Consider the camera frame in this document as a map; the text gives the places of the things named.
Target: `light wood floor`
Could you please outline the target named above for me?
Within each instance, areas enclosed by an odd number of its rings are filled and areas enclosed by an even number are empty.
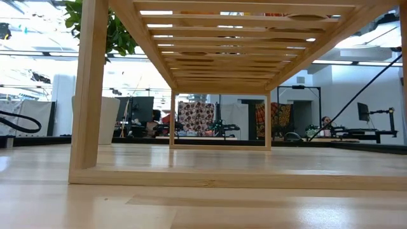
[[[406,173],[405,156],[379,153],[274,148],[270,155],[175,151],[171,159],[165,146],[153,146],[151,155],[133,147],[101,147],[98,162],[157,169]],[[68,145],[0,149],[0,228],[402,229],[407,225],[403,191],[68,185],[68,164]]]

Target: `wooden leg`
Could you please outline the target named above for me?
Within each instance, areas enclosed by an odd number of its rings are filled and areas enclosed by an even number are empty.
[[[272,96],[271,92],[266,94],[265,100],[265,141],[266,148],[272,150]]]
[[[171,90],[171,113],[170,113],[170,148],[174,145],[176,129],[176,92]]]
[[[404,120],[407,120],[407,3],[400,5],[401,41],[403,46]]]
[[[96,165],[108,9],[108,0],[83,1],[70,172]]]

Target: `white planter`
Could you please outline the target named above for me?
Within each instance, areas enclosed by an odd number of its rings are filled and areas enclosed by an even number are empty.
[[[112,143],[114,124],[119,112],[120,100],[110,97],[102,97],[99,124],[99,144],[108,145]]]

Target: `green plant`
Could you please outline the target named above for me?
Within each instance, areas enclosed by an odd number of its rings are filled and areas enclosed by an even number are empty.
[[[69,18],[65,21],[67,28],[72,28],[72,35],[75,38],[81,37],[81,19],[82,19],[82,0],[64,1],[66,6],[66,15],[69,14]],[[114,12],[109,9],[109,15],[107,20],[107,36],[106,36],[106,53],[113,50],[119,52],[121,56],[126,54],[134,54],[134,48],[137,43],[133,37],[128,33],[125,26],[120,22],[119,18]]]

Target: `wooden frame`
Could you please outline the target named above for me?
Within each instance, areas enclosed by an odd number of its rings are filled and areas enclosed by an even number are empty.
[[[264,150],[270,153],[271,116],[270,91],[332,49],[339,41],[361,27],[401,5],[403,44],[407,43],[407,3],[405,0],[85,0],[81,22],[78,77],[74,101],[70,183],[139,184],[290,188],[286,179],[301,182],[304,176],[280,174],[181,174],[157,173],[148,178],[146,172],[114,171],[96,166],[99,116],[102,95],[107,11],[111,7],[129,33],[144,50],[150,61],[172,89],[170,148],[225,149],[220,146],[178,146],[174,143],[176,93],[247,94],[266,96],[266,144],[264,147],[230,147],[227,149]],[[140,10],[177,11],[262,11],[329,17],[310,20],[305,17],[264,17],[226,15],[141,15]],[[172,24],[172,27],[149,27],[148,24]],[[407,65],[404,66],[407,76]],[[407,77],[404,77],[407,108]],[[223,184],[213,184],[220,179]],[[375,189],[373,183],[384,177],[361,182],[335,177],[307,176],[301,188]],[[403,177],[392,177],[398,183]],[[327,185],[324,182],[340,181]],[[386,186],[400,190],[399,186]]]

